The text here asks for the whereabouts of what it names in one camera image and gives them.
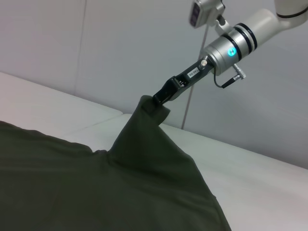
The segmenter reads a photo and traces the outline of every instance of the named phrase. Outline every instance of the white wall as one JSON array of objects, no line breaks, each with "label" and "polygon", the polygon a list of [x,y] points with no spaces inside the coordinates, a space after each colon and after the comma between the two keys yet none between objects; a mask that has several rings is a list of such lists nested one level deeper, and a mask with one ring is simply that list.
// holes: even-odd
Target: white wall
[{"label": "white wall", "polygon": [[[268,0],[233,0],[226,5],[232,24],[259,8],[274,12],[273,1]],[[240,62],[247,78],[225,90],[215,87],[212,76],[200,81],[185,129],[307,168],[307,36],[308,23],[259,47]],[[233,75],[228,71],[218,82]]]},{"label": "white wall", "polygon": [[[225,1],[234,25],[273,1]],[[2,0],[0,71],[125,113],[196,61],[202,29],[190,0]],[[247,79],[225,90],[195,86],[185,129],[308,167],[308,23],[241,61]],[[208,41],[216,38],[210,31]],[[218,78],[229,79],[229,71]],[[167,106],[180,127],[188,100]]]}]

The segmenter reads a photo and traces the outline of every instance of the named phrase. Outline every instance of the fabric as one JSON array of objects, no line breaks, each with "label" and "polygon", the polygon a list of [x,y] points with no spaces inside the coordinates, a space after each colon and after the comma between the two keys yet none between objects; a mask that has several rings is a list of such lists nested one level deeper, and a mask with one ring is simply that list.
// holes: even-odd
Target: fabric
[{"label": "fabric", "polygon": [[110,151],[0,122],[1,231],[230,231],[144,96]]}]

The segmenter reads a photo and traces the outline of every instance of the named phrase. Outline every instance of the cyan light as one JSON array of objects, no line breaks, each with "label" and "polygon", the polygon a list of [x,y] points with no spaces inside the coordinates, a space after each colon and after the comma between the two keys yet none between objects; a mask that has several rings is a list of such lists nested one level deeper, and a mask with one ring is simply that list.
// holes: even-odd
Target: cyan light
[{"label": "cyan light", "polygon": [[228,50],[229,56],[235,56],[235,54],[236,54],[236,48],[235,47],[232,47]]}]

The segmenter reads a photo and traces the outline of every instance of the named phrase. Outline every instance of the black band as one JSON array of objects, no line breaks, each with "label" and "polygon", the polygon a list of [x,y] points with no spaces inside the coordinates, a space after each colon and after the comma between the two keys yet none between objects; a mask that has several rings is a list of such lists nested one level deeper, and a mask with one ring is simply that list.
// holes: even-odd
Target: black band
[{"label": "black band", "polygon": [[294,18],[294,17],[300,16],[300,15],[306,13],[307,11],[308,11],[308,7],[306,9],[304,9],[303,11],[295,13],[295,14],[290,14],[290,15],[277,14],[277,16],[280,17],[280,18]]},{"label": "black band", "polygon": [[245,30],[247,30],[247,32],[250,34],[252,40],[254,41],[255,49],[257,49],[257,47],[258,47],[258,42],[257,42],[257,39],[256,39],[256,37],[255,37],[255,34],[252,32],[252,30],[251,30],[248,26],[246,26],[244,23],[239,23],[239,24],[237,24],[237,25],[238,25],[238,26],[241,26],[241,27],[245,28]]},{"label": "black band", "polygon": [[242,59],[242,53],[237,43],[228,34],[223,34],[222,36],[225,37],[227,40],[229,40],[233,44],[233,46],[236,49],[237,55],[239,56],[239,61],[240,61]]},{"label": "black band", "polygon": [[235,27],[234,29],[237,32],[239,32],[243,36],[243,38],[245,39],[247,46],[248,46],[249,54],[250,54],[252,52],[252,45],[251,45],[251,42],[249,40],[249,37],[242,31],[242,29],[240,29],[238,27]]}]

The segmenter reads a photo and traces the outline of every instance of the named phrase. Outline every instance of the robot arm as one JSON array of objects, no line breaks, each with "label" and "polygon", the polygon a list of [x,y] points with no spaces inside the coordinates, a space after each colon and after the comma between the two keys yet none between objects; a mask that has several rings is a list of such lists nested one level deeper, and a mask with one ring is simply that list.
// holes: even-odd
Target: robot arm
[{"label": "robot arm", "polygon": [[308,20],[308,0],[275,0],[277,15],[262,9],[245,22],[234,27],[223,18],[222,0],[194,0],[190,13],[191,26],[216,26],[220,37],[201,51],[203,59],[178,76],[169,79],[153,97],[157,105],[176,99],[186,89],[205,77],[210,71],[214,79],[234,67],[237,75],[223,86],[246,77],[237,63],[260,45],[284,30],[297,27]]}]

